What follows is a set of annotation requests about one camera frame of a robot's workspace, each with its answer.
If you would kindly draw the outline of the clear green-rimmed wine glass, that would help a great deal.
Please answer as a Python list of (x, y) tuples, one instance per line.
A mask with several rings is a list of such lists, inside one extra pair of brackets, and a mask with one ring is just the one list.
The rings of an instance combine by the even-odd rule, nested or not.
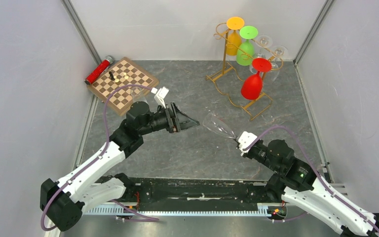
[(237, 136), (234, 131), (215, 113), (209, 113), (203, 120), (202, 125), (209, 131), (214, 132), (223, 137), (237, 140)]

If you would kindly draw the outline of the red wine glass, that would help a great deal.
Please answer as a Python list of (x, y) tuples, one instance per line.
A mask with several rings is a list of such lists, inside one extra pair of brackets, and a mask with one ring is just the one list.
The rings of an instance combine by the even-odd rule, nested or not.
[(264, 58), (256, 58), (252, 61), (252, 67), (257, 71), (249, 76), (241, 88), (241, 95), (247, 100), (256, 100), (263, 88), (263, 80), (260, 73), (267, 73), (271, 70), (271, 63)]

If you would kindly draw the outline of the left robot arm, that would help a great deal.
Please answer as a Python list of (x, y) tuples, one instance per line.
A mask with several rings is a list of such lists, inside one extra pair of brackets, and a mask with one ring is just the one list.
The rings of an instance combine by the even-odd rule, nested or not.
[(105, 202), (134, 198), (135, 188), (121, 179), (112, 178), (107, 184), (93, 186), (109, 169), (121, 163), (143, 145), (143, 135), (166, 130), (181, 132), (198, 126), (199, 121), (181, 112), (175, 103), (159, 105), (151, 112), (146, 102), (131, 105), (121, 122), (91, 158), (71, 173), (56, 181), (48, 178), (40, 187), (41, 228), (66, 231), (73, 227), (85, 212)]

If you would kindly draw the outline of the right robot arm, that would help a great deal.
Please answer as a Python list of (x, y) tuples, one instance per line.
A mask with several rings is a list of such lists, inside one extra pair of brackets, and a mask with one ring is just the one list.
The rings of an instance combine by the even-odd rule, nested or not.
[(335, 190), (312, 167), (295, 157), (284, 140), (264, 145), (257, 141), (251, 148), (240, 142), (242, 156), (254, 159), (274, 174), (265, 186), (271, 201), (293, 204), (324, 222), (341, 237), (376, 237), (379, 213), (368, 212)]

